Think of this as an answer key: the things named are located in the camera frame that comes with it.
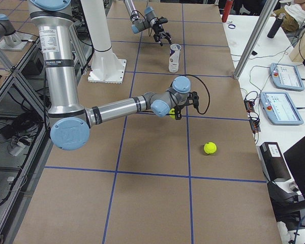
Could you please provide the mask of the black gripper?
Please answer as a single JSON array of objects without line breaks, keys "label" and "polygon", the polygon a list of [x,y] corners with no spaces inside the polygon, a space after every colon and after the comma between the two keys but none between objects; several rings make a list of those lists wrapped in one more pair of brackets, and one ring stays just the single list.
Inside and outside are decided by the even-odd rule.
[{"label": "black gripper", "polygon": [[167,40],[169,44],[172,43],[171,35],[168,32],[165,32],[163,28],[163,24],[167,22],[168,19],[165,17],[155,17],[151,20],[151,26],[155,32],[154,40],[156,43],[160,44],[160,46],[163,46],[162,39]]},{"label": "black gripper", "polygon": [[177,104],[174,109],[174,116],[175,120],[181,120],[181,110],[186,107],[186,103],[184,104]]}]

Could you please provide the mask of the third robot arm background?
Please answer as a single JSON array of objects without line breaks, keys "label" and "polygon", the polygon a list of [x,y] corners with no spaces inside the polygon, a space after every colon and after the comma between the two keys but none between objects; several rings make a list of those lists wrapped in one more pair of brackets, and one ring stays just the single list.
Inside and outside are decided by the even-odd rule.
[{"label": "third robot arm background", "polygon": [[0,49],[6,51],[21,51],[27,43],[34,43],[34,34],[18,32],[5,14],[0,14]]}]

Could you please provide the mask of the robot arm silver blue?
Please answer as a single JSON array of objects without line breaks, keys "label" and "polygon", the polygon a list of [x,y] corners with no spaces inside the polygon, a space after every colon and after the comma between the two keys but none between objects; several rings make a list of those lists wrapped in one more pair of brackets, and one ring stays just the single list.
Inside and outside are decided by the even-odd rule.
[{"label": "robot arm silver blue", "polygon": [[142,15],[135,7],[133,1],[125,0],[124,4],[126,6],[127,12],[132,23],[132,31],[137,34],[146,29],[151,29],[154,31],[153,38],[156,43],[159,43],[163,46],[162,40],[165,39],[169,44],[171,42],[171,35],[164,30],[163,24],[168,22],[168,19],[165,17],[158,17],[151,6],[148,6],[144,10],[144,15]]},{"label": "robot arm silver blue", "polygon": [[[82,1],[81,5],[94,48],[89,81],[121,83],[127,62],[113,53],[103,2]],[[83,107],[72,56],[70,1],[29,1],[28,9],[39,29],[51,98],[50,137],[58,148],[75,150],[84,146],[93,125],[146,110],[163,117],[174,109],[176,119],[180,119],[181,110],[190,105],[194,97],[190,80],[179,76],[162,94],[148,92],[102,106]]]}]

